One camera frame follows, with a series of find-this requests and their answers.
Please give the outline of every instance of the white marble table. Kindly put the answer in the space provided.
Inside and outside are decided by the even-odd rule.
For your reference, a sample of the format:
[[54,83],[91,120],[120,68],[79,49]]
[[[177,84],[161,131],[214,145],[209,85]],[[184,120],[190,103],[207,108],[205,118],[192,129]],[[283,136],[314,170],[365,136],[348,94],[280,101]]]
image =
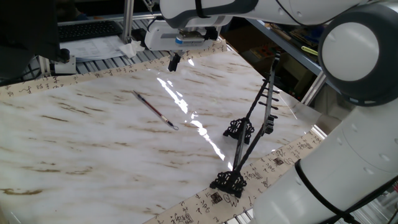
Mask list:
[[[0,205],[28,224],[142,223],[231,167],[236,140],[223,131],[246,115],[261,80],[225,52],[173,73],[146,70],[0,102]],[[299,138],[320,116],[288,94],[275,97],[274,132],[249,162]],[[256,132],[263,114],[258,105]]]

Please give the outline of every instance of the metal frame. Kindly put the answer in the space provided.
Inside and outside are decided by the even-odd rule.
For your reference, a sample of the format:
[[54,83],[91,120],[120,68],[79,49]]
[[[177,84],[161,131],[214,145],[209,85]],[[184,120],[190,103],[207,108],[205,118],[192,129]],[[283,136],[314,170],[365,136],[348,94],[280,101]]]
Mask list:
[[280,35],[276,34],[271,28],[265,27],[265,22],[255,20],[255,19],[247,19],[255,28],[261,31],[263,34],[268,36],[272,41],[274,41],[277,45],[282,47],[288,54],[290,54],[294,59],[300,62],[304,67],[309,69],[314,74],[318,75],[315,82],[310,87],[307,94],[304,96],[302,103],[305,105],[309,105],[312,100],[316,97],[320,88],[324,83],[330,85],[336,92],[340,93],[339,89],[335,87],[327,78],[326,75],[322,72],[321,66],[314,62],[312,59],[307,57],[301,50],[290,44]]
[[301,101],[304,105],[309,105],[312,100],[315,98],[315,96],[319,93],[321,90],[323,84],[326,83],[326,75],[321,71],[318,74],[318,77],[315,79],[315,81],[312,83],[310,89],[307,91],[305,96],[303,97],[303,100]]
[[124,20],[123,20],[123,33],[121,39],[125,44],[131,42],[133,11],[134,11],[134,0],[124,0]]

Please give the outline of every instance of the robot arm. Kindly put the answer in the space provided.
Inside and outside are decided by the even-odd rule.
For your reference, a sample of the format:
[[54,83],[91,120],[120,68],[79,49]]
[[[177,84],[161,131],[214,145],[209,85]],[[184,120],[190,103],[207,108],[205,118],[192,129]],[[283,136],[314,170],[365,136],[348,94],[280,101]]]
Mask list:
[[[321,37],[320,65],[343,97],[358,106],[301,160],[301,168],[328,202],[345,211],[398,176],[398,3],[353,7],[359,3],[361,0],[161,0],[165,20],[150,27],[146,43],[151,49],[155,36],[160,40],[171,36],[158,47],[205,48],[211,39],[203,38],[204,27],[225,25],[231,16],[306,25],[335,17]],[[257,198],[253,222],[308,224],[333,216],[292,168]]]

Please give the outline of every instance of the black cable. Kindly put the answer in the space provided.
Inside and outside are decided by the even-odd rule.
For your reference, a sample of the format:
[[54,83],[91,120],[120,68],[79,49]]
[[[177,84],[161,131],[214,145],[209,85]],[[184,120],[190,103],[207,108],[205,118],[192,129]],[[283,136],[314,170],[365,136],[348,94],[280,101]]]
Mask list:
[[392,220],[396,217],[397,213],[398,213],[398,208],[396,209],[396,212],[394,212],[390,220],[387,222],[387,224],[391,224]]
[[325,22],[322,22],[322,23],[320,23],[320,24],[305,25],[305,24],[302,24],[301,22],[297,21],[296,19],[294,19],[294,17],[293,17],[292,15],[290,15],[290,13],[285,9],[285,7],[284,7],[283,5],[279,2],[279,0],[275,0],[275,1],[276,1],[276,3],[278,3],[278,5],[280,6],[280,8],[282,8],[283,11],[285,11],[286,14],[287,14],[291,19],[293,19],[294,22],[296,22],[296,23],[297,23],[298,25],[300,25],[300,26],[305,26],[305,27],[308,27],[308,26],[320,26],[320,25],[324,25],[325,23],[330,22],[331,20],[333,20],[334,18],[338,17],[338,16],[341,15],[342,13],[344,13],[344,12],[346,12],[346,11],[348,11],[348,10],[350,10],[350,9],[352,9],[352,8],[354,8],[354,7],[356,7],[356,6],[359,5],[359,4],[356,4],[356,5],[354,5],[354,6],[351,6],[351,7],[349,7],[347,10],[345,10],[345,11],[339,13],[337,16],[332,17],[331,19],[329,19],[329,20],[327,20],[327,21],[325,21]]
[[155,17],[147,26],[147,31],[149,32],[149,28],[150,26],[156,21],[156,20],[164,20],[164,18],[162,16],[157,16]]
[[39,69],[40,69],[40,68],[35,68],[35,69],[33,69],[32,71],[23,74],[22,76],[25,76],[25,75],[27,75],[27,74],[29,74],[29,73],[31,73],[31,72],[37,71],[37,70],[39,70]]
[[[392,180],[388,181],[387,183],[385,183],[384,185],[382,185],[381,187],[379,187],[378,189],[374,190],[373,192],[371,192],[369,195],[365,196],[364,198],[362,198],[359,202],[357,202],[356,204],[354,204],[352,207],[350,207],[349,209],[347,209],[345,212],[347,213],[351,213],[354,212],[358,209],[360,209],[361,207],[367,205],[369,202],[373,201],[374,199],[376,199],[378,196],[380,196],[383,192],[385,192],[389,187],[391,187],[396,181],[398,180],[398,176],[396,176],[395,178],[393,178]],[[331,217],[327,220],[325,220],[324,222],[321,222],[319,224],[332,224],[337,222],[341,217],[339,216],[334,216]]]

